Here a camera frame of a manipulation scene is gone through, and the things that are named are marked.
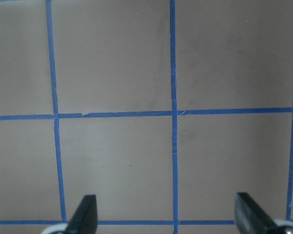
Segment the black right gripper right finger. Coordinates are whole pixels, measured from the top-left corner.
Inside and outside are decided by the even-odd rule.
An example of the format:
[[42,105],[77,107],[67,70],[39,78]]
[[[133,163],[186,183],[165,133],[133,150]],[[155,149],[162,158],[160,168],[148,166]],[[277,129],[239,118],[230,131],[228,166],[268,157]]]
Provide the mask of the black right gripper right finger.
[[266,212],[245,192],[234,199],[235,225],[240,234],[280,234],[281,229]]

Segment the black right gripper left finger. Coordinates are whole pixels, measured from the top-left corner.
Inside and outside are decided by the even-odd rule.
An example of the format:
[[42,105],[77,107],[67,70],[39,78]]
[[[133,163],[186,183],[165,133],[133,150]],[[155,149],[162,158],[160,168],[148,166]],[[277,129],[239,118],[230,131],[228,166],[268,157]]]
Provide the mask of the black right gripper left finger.
[[65,228],[66,234],[95,234],[98,227],[96,195],[85,195]]

